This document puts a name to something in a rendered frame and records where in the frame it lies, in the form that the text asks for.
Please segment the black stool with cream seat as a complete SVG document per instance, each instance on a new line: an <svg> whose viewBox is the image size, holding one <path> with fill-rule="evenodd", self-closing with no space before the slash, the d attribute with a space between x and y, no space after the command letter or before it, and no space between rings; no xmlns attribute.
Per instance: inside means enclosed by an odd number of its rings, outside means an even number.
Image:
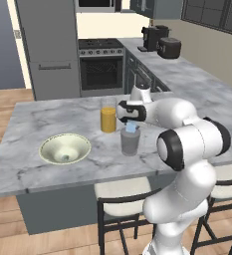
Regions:
<svg viewBox="0 0 232 255"><path fill-rule="evenodd" d="M143 201L160 191L152 190L147 177L110 181L95 184L98 211L98 237L100 255L105 255L105 234L118 230L124 255L128 255L123 231L133 228L133 238L138 235L138 227L147 225L140 220Z"/></svg>
<svg viewBox="0 0 232 255"><path fill-rule="evenodd" d="M200 217L198 220L190 255L194 255L195 250L199 247L227 241L232 242L232 235L217 237L208 223L208 219L211 213L232 210L232 203L218 206L214 205L217 199L232 199L232 164L216 166L215 170L217 182L212 192L207 197L208 210L206 214ZM232 245L228 255L232 255Z"/></svg>

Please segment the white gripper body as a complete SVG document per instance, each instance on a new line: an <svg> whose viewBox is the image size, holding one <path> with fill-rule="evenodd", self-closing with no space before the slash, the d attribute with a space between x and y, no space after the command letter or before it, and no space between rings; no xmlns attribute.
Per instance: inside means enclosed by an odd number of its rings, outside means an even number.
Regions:
<svg viewBox="0 0 232 255"><path fill-rule="evenodd" d="M122 123L144 122L146 109L142 101L120 101L116 107L116 116Z"/></svg>

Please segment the dark round cooker pot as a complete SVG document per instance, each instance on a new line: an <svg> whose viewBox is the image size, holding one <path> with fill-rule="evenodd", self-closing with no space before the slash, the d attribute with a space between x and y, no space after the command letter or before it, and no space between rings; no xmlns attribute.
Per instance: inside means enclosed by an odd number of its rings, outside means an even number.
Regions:
<svg viewBox="0 0 232 255"><path fill-rule="evenodd" d="M163 59L178 59L181 52L181 41L163 37L157 42L157 54Z"/></svg>

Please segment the grey kitchen island base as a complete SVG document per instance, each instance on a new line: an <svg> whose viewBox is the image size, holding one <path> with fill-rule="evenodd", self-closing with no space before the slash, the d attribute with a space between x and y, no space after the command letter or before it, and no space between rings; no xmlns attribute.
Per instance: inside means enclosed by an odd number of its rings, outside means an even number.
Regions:
<svg viewBox="0 0 232 255"><path fill-rule="evenodd" d="M16 196L30 235L96 224L94 186L63 188Z"/></svg>

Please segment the glass of orange juice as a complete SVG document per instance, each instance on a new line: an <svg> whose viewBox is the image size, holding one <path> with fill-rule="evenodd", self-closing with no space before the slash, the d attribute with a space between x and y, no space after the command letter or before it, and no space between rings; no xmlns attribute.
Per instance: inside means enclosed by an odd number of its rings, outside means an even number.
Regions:
<svg viewBox="0 0 232 255"><path fill-rule="evenodd" d="M116 130L116 99L103 98L101 102L101 130L111 133Z"/></svg>

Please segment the grey fridge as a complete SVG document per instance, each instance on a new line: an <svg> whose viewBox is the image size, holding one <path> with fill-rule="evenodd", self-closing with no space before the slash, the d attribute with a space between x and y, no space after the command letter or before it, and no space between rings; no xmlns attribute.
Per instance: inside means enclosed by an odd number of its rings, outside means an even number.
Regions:
<svg viewBox="0 0 232 255"><path fill-rule="evenodd" d="M36 101L80 96L74 0L15 0Z"/></svg>

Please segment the grey base cupboards run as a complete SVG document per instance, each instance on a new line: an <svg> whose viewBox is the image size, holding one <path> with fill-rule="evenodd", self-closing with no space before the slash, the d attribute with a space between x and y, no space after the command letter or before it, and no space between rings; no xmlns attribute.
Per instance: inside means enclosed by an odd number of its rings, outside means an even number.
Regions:
<svg viewBox="0 0 232 255"><path fill-rule="evenodd" d="M129 50L124 50L124 93L130 94L134 85L150 86L152 93L169 92L170 88L157 78Z"/></svg>

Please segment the dark framed window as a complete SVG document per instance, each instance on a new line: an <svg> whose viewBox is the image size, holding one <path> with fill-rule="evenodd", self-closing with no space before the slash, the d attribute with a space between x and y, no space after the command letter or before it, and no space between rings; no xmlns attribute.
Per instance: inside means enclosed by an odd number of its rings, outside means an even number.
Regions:
<svg viewBox="0 0 232 255"><path fill-rule="evenodd" d="M183 0L181 19L232 35L232 0Z"/></svg>

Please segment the grey glass cup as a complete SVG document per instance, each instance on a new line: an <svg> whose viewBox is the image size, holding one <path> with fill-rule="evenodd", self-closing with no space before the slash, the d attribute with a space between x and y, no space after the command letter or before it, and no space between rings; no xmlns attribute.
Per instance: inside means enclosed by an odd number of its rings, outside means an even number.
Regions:
<svg viewBox="0 0 232 255"><path fill-rule="evenodd" d="M120 145L121 152L127 156L134 156L138 150L138 144L140 139L140 129L135 132L128 132L123 128L120 131Z"/></svg>

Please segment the steel oven with hob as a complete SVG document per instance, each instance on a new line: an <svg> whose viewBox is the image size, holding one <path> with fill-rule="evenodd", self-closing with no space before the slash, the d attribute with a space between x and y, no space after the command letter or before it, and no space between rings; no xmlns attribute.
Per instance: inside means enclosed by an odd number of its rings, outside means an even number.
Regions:
<svg viewBox="0 0 232 255"><path fill-rule="evenodd" d="M79 55L82 97L123 93L123 45L118 39L80 39Z"/></svg>

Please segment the pale green ice bowl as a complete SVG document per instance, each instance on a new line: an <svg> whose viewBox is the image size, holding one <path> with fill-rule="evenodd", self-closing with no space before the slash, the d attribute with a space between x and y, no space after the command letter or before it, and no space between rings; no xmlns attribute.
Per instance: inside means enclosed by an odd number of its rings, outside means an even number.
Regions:
<svg viewBox="0 0 232 255"><path fill-rule="evenodd" d="M76 133L61 133L47 138L39 148L39 155L51 164L73 164L87 157L91 149L86 137ZM70 160L62 161L63 155L68 155Z"/></svg>

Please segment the microwave oven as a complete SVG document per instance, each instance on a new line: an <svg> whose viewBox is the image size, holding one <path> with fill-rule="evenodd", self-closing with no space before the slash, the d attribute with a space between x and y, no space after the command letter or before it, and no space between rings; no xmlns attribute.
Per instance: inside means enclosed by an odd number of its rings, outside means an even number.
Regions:
<svg viewBox="0 0 232 255"><path fill-rule="evenodd" d="M115 13L121 11L121 0L75 0L78 13Z"/></svg>

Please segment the grey wall cupboards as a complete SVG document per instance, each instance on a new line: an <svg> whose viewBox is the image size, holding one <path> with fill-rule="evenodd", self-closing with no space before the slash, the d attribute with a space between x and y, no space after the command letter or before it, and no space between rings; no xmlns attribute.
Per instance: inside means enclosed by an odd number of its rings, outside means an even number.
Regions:
<svg viewBox="0 0 232 255"><path fill-rule="evenodd" d="M130 0L129 9L154 20L175 20L181 17L183 0Z"/></svg>

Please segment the black coffee machine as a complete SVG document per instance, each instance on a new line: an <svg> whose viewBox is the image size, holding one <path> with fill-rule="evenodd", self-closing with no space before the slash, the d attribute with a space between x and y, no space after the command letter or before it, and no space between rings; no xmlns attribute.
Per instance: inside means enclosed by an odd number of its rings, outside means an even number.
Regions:
<svg viewBox="0 0 232 255"><path fill-rule="evenodd" d="M143 45L137 48L141 52L155 52L158 40L169 35L169 28L163 25L143 27L141 33L143 34Z"/></svg>

